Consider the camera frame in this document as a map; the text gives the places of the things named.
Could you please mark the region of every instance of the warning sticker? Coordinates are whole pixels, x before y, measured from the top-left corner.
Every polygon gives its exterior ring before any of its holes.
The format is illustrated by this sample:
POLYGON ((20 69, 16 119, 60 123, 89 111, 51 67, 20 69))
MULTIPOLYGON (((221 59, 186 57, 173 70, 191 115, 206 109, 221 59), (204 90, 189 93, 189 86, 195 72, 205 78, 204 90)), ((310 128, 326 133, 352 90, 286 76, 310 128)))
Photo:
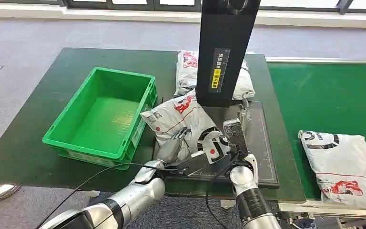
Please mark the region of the warning sticker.
POLYGON ((213 67, 210 79, 210 92, 220 93, 228 64, 230 49, 216 48, 214 51, 213 67))

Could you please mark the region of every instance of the floor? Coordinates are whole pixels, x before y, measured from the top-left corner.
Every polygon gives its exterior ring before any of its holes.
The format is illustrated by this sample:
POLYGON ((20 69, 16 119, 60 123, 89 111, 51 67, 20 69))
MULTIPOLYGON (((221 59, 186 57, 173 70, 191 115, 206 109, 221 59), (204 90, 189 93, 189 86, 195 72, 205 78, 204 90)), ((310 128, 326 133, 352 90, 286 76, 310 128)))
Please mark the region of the floor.
MULTIPOLYGON (((199 24, 123 21, 0 19, 0 136, 63 47, 197 50, 199 24)), ((266 56, 366 59, 366 30, 303 27, 256 27, 248 50, 266 56)), ((0 229, 32 229, 70 191, 22 187, 0 201, 0 229)), ((89 197, 77 193, 58 212, 84 207, 89 197)), ((229 228, 239 228, 232 211, 211 207, 229 228)), ((129 228, 215 228, 203 199, 165 198, 129 228)))

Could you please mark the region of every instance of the robotic hand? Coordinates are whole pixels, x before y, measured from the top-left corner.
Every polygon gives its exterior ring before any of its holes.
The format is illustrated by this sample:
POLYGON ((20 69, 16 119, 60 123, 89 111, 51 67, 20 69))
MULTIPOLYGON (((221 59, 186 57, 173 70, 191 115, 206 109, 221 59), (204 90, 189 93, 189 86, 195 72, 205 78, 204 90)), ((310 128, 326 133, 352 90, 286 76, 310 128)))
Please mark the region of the robotic hand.
MULTIPOLYGON (((159 150, 156 160, 145 165, 159 168, 141 168, 134 180, 102 203, 80 210, 68 210, 54 217, 40 229, 122 229, 145 211, 165 193, 164 178, 176 174, 189 176, 208 163, 199 151, 185 161, 177 158, 187 128, 181 129, 159 150)), ((224 122, 224 131, 235 155, 227 174, 234 185, 239 215, 246 229, 281 229, 258 189, 257 163, 247 150, 239 119, 224 122)))

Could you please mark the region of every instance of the green bin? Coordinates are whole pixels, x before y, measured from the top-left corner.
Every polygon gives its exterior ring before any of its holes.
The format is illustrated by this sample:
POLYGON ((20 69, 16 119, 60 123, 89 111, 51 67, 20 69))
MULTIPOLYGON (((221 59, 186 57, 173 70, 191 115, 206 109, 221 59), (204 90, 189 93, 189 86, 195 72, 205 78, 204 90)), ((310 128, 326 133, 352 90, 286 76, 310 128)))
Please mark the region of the green bin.
POLYGON ((156 97, 154 76, 94 68, 43 142, 61 156, 102 166, 131 162, 145 128, 140 113, 156 97))

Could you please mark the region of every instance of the white plastic mailer bag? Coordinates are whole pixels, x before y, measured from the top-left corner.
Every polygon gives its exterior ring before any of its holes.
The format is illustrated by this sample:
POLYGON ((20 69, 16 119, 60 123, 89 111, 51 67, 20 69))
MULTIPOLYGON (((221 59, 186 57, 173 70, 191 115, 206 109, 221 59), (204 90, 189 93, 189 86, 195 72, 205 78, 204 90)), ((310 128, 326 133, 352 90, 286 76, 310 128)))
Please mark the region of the white plastic mailer bag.
POLYGON ((187 127, 191 130, 185 137, 188 147, 185 143, 182 144, 179 160, 202 150, 212 164, 226 156, 229 151, 226 138, 198 104, 195 90, 142 112, 141 117, 155 132, 160 146, 181 128, 187 127))
POLYGON ((360 135, 299 131, 324 201, 366 208, 366 141, 360 135))
MULTIPOLYGON (((176 71, 176 92, 175 96, 185 95, 196 87, 197 84, 197 67, 198 52, 196 51, 179 51, 177 55, 177 71, 176 71)), ((253 98, 254 89, 252 80, 250 79, 249 67, 246 61, 242 62, 242 68, 239 72, 238 80, 233 100, 242 100, 242 98, 253 98)))

